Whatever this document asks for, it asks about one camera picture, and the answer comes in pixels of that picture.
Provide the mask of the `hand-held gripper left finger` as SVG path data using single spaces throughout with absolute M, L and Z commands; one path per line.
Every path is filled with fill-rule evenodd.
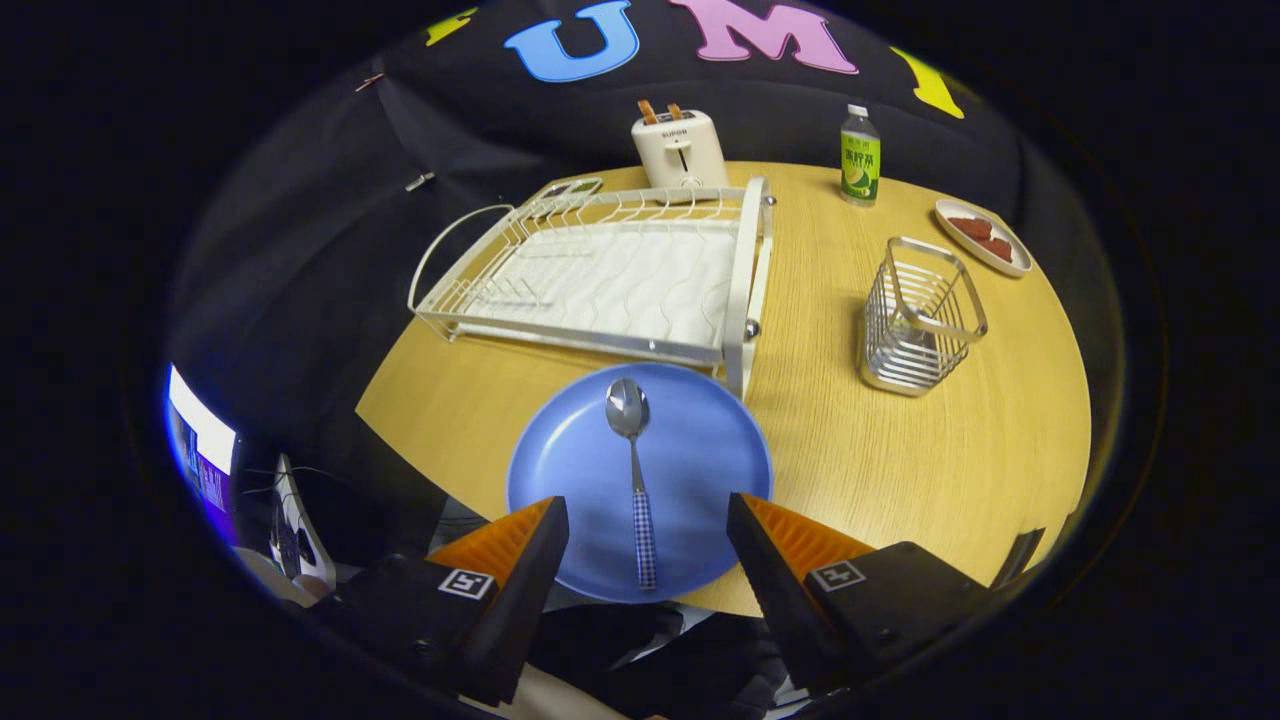
M 548 496 L 425 557 L 384 557 L 314 623 L 419 685 L 509 702 L 568 539 L 566 500 Z

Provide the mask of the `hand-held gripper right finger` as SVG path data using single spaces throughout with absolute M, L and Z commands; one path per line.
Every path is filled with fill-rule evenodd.
M 938 644 L 991 600 L 910 541 L 873 548 L 756 496 L 730 496 L 726 533 L 795 685 L 859 685 Z

